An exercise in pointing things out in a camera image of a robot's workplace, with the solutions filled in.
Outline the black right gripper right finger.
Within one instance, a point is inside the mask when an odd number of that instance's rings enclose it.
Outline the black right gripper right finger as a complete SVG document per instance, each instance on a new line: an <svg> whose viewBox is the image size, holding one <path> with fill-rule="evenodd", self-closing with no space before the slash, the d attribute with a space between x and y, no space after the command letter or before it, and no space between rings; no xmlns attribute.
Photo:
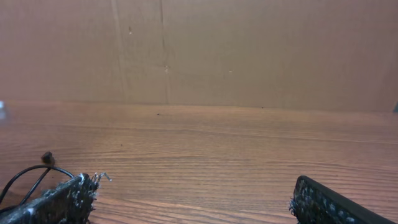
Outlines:
<svg viewBox="0 0 398 224"><path fill-rule="evenodd" d="M305 175L297 178L289 211L299 224L395 224Z"/></svg>

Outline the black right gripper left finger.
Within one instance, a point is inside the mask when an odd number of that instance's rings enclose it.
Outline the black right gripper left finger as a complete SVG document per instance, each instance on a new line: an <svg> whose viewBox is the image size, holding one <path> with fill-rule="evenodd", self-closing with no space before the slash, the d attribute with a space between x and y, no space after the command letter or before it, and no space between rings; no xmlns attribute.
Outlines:
<svg viewBox="0 0 398 224"><path fill-rule="evenodd" d="M89 223L100 175L81 173L28 203L1 214L3 224Z"/></svg>

